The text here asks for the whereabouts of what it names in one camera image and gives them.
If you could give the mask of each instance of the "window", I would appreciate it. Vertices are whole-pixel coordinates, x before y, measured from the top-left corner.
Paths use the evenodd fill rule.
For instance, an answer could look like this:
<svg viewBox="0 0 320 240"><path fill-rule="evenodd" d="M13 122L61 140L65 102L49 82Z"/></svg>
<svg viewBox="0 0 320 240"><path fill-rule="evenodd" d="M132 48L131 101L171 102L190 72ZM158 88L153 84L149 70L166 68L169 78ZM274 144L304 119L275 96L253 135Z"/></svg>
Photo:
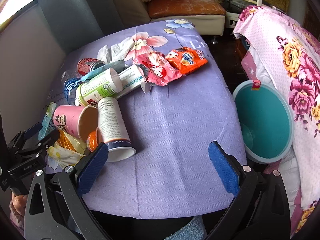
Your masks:
<svg viewBox="0 0 320 240"><path fill-rule="evenodd" d="M33 0L8 0L0 13L0 24Z"/></svg>

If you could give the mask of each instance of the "leather sofa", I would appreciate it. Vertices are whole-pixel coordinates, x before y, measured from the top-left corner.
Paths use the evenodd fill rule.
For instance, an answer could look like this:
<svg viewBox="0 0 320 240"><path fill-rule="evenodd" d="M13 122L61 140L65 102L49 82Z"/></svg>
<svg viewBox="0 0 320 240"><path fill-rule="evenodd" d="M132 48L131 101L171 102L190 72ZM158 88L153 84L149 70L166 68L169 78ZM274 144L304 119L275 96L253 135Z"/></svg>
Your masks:
<svg viewBox="0 0 320 240"><path fill-rule="evenodd" d="M222 35L225 10L215 0L113 0L126 28L168 19L186 19L201 35Z"/></svg>

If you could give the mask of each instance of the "pink flower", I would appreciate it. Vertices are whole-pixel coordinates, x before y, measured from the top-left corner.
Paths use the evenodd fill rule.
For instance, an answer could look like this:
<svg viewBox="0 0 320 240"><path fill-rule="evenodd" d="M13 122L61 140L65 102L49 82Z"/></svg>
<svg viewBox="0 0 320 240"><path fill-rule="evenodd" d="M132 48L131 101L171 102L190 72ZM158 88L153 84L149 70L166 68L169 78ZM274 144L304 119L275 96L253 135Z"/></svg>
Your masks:
<svg viewBox="0 0 320 240"><path fill-rule="evenodd" d="M160 47L168 42L168 40L163 36L152 36L146 32L137 33L132 36L134 41L134 46L128 55L125 57L125 61L135 58L136 56L152 52L152 47Z"/></svg>
<svg viewBox="0 0 320 240"><path fill-rule="evenodd" d="M313 47L316 53L320 55L320 42L306 29L298 26L293 25L293 29L296 33L302 34L301 36L304 36L306 41Z"/></svg>
<svg viewBox="0 0 320 240"><path fill-rule="evenodd" d="M315 97L317 97L320 92L320 71L313 59L304 51L299 57L299 60L300 68L298 78L309 80L312 83L312 87L315 91Z"/></svg>
<svg viewBox="0 0 320 240"><path fill-rule="evenodd" d="M315 103L315 93L313 92L312 86L306 83L305 80L302 82L294 79L291 82L289 93L289 105L296 114L309 114L311 107Z"/></svg>
<svg viewBox="0 0 320 240"><path fill-rule="evenodd" d="M242 13L239 16L240 21L246 20L251 14L255 14L256 11L259 9L262 9L261 6L256 6L256 5L249 5L247 8L245 8Z"/></svg>

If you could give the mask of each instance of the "blue gripper pad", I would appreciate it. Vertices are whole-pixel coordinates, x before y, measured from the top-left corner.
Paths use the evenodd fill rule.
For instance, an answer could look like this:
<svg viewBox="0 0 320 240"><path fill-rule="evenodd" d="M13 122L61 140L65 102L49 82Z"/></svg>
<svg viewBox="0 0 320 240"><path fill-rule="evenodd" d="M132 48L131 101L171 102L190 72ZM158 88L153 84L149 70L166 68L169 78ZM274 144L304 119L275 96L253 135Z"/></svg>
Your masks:
<svg viewBox="0 0 320 240"><path fill-rule="evenodd" d="M103 143L102 146L98 146L98 148L95 156L90 159L78 177L77 193L79 197L90 191L94 181L108 159L108 146Z"/></svg>
<svg viewBox="0 0 320 240"><path fill-rule="evenodd" d="M218 147L216 141L209 144L209 158L215 167L225 189L234 197L238 195L240 190L239 177L233 167L230 165L222 151Z"/></svg>

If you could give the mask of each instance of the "brown sofa cushion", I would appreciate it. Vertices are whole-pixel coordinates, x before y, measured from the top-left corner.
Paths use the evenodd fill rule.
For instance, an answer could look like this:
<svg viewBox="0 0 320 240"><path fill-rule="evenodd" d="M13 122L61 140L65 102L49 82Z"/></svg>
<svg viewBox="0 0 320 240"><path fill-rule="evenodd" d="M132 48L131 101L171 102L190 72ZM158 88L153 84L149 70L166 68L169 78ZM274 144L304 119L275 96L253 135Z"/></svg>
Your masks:
<svg viewBox="0 0 320 240"><path fill-rule="evenodd" d="M225 15L226 11L215 0L153 0L148 3L153 19L178 15Z"/></svg>

